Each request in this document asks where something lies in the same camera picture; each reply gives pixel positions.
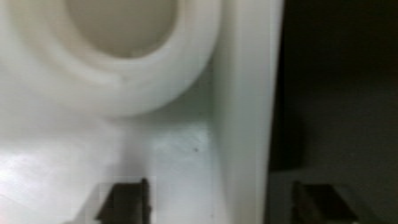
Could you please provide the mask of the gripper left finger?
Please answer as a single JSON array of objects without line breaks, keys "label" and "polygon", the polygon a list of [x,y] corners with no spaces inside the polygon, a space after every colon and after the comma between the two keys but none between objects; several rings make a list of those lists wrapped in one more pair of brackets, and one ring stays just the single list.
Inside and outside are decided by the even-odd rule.
[{"label": "gripper left finger", "polygon": [[149,199],[149,182],[145,179],[133,183],[117,183],[111,186],[95,215],[99,224],[149,224]]}]

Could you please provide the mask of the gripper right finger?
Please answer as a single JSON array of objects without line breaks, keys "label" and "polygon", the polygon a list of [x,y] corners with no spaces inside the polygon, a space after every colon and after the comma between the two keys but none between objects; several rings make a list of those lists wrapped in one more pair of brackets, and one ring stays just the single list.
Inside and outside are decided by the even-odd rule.
[{"label": "gripper right finger", "polygon": [[294,224],[358,224],[358,217],[328,184],[293,183]]}]

